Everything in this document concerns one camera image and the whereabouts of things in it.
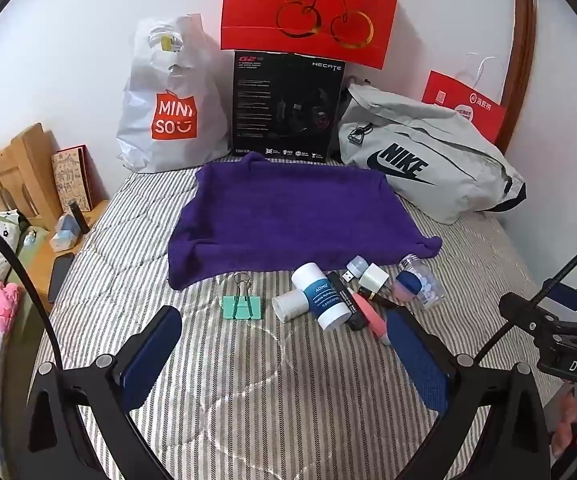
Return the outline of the person's right hand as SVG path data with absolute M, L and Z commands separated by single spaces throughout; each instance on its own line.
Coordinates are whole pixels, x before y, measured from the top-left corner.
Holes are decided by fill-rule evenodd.
M 573 423 L 577 420 L 577 399 L 575 385 L 572 382 L 565 383 L 564 395 L 559 398 L 558 408 L 561 417 L 551 439 L 551 452 L 554 458 L 561 456 L 573 443 L 577 445 L 577 436 L 573 436 Z

